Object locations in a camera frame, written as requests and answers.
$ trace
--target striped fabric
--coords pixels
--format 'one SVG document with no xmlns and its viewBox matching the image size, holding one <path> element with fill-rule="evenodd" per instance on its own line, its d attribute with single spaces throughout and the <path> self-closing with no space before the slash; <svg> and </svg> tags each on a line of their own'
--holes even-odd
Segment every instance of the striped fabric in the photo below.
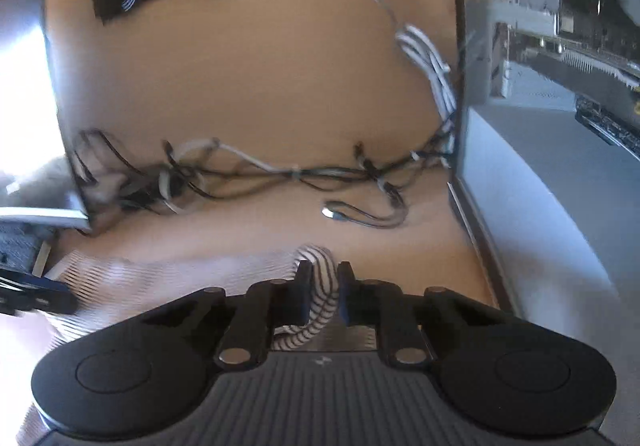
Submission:
<svg viewBox="0 0 640 446">
<path fill-rule="evenodd" d="M 69 285 L 80 301 L 73 315 L 47 315 L 52 325 L 50 348 L 209 286 L 223 287 L 228 296 L 234 296 L 263 280 L 290 280 L 301 260 L 309 260 L 314 266 L 309 322 L 303 327 L 279 329 L 273 341 L 277 350 L 308 343 L 336 312 L 338 281 L 334 260 L 326 249 L 308 245 L 290 251 L 162 264 L 104 260 L 73 252 L 47 275 Z M 32 405 L 18 432 L 18 444 L 32 446 L 46 432 Z"/>
</svg>

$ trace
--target bright light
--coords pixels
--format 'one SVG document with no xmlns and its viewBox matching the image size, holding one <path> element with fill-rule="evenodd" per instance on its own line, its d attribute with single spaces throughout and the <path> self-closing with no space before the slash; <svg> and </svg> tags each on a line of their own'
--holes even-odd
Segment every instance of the bright light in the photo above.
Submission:
<svg viewBox="0 0 640 446">
<path fill-rule="evenodd" d="M 39 27 L 0 52 L 0 176 L 19 178 L 65 153 Z"/>
</svg>

